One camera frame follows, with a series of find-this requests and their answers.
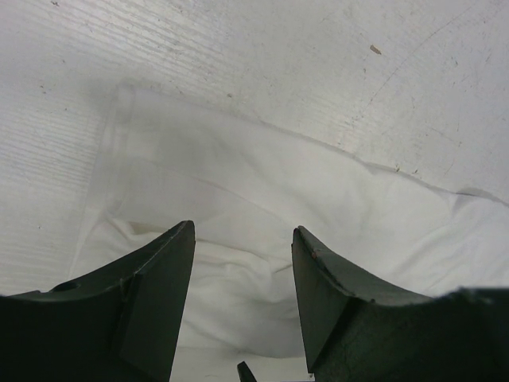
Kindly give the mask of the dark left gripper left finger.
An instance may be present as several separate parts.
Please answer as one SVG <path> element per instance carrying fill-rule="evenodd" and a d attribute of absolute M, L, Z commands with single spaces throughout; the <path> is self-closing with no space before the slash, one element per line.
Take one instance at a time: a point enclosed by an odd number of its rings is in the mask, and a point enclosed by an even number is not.
<path fill-rule="evenodd" d="M 49 291 L 2 297 L 2 380 L 169 380 L 195 244 L 185 220 Z"/>

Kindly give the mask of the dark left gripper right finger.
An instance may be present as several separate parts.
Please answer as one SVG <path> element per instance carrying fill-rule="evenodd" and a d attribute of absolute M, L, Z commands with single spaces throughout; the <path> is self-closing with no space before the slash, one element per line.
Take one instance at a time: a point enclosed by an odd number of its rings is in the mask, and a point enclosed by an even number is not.
<path fill-rule="evenodd" d="M 337 255 L 304 227 L 293 232 L 292 261 L 316 380 L 507 380 L 507 289 L 417 294 Z"/>

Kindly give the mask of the white t-shirt with robot print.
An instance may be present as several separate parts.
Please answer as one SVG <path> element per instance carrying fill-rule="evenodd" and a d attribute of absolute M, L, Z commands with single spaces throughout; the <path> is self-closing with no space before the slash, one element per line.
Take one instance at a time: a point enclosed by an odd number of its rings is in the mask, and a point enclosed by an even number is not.
<path fill-rule="evenodd" d="M 303 226 L 335 253 L 437 296 L 508 284 L 508 207 L 130 84 L 108 112 L 72 275 L 183 220 L 196 250 L 178 343 L 303 353 L 291 268 Z"/>

